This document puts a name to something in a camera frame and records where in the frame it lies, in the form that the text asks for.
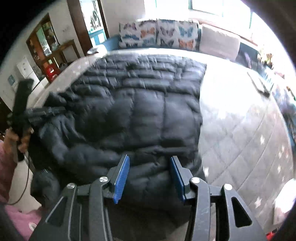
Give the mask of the person's left hand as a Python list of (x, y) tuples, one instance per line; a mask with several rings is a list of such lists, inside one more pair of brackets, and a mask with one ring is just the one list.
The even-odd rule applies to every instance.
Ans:
[(12, 128), (7, 129), (3, 144), (3, 150), (5, 153), (11, 155), (13, 153), (14, 144), (20, 141), (20, 144), (17, 145), (17, 148), (21, 153), (24, 154), (28, 150), (31, 133), (32, 128), (28, 128), (23, 132), (22, 138), (19, 138), (19, 136), (13, 132)]

